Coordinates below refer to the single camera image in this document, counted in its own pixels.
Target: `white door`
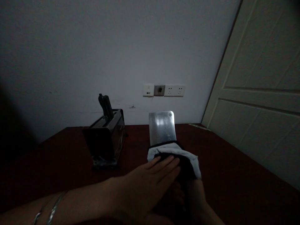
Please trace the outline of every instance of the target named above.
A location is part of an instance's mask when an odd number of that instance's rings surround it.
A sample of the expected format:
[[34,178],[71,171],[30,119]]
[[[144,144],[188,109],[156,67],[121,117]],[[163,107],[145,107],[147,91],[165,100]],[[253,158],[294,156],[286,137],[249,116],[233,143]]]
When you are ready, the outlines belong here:
[[202,124],[300,190],[300,15],[244,0]]

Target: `cleaver blade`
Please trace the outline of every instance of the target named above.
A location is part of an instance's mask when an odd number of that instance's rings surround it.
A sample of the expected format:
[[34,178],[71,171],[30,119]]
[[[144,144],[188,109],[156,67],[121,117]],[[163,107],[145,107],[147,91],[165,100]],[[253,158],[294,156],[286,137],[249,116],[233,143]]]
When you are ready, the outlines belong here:
[[150,145],[176,141],[174,113],[172,111],[149,113]]

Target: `electrical outlet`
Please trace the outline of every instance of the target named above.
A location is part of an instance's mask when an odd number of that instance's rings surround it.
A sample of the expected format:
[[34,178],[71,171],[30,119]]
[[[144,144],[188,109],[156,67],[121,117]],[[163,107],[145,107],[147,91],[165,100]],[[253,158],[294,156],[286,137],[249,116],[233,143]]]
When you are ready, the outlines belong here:
[[144,84],[143,96],[154,95],[154,84]]
[[185,85],[166,85],[165,96],[167,97],[183,97]]

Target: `silver bracelet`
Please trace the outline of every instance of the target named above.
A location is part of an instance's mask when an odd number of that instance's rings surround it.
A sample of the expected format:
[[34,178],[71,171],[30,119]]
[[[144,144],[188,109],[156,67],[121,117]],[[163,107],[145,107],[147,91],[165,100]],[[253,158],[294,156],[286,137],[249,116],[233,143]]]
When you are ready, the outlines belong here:
[[44,211],[46,205],[47,205],[54,197],[55,197],[55,195],[52,196],[52,198],[50,198],[50,199],[42,206],[41,210],[37,213],[37,215],[36,215],[35,218],[34,218],[33,225],[36,225],[36,224],[37,224],[38,218],[42,215],[42,213],[43,213],[43,211]]
[[49,219],[47,221],[47,225],[52,225],[52,220],[53,220],[53,216],[55,214],[55,211],[57,209],[57,206],[59,204],[59,202],[63,199],[63,197],[65,196],[65,194],[67,193],[68,191],[65,191],[64,193],[62,193],[60,195],[60,197],[56,200],[56,203],[54,204],[53,208],[51,209],[51,213],[50,213],[50,216],[49,216]]

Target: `dark red table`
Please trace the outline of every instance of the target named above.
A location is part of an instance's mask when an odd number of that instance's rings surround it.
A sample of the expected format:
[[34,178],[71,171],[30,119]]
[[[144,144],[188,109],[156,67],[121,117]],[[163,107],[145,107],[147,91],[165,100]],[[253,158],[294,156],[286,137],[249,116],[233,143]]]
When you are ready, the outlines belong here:
[[[146,163],[149,126],[126,126],[119,170],[92,171],[83,127],[68,127],[0,171],[0,213],[61,190],[128,173]],[[210,131],[176,124],[199,156],[207,202],[226,224],[300,224],[300,192]]]

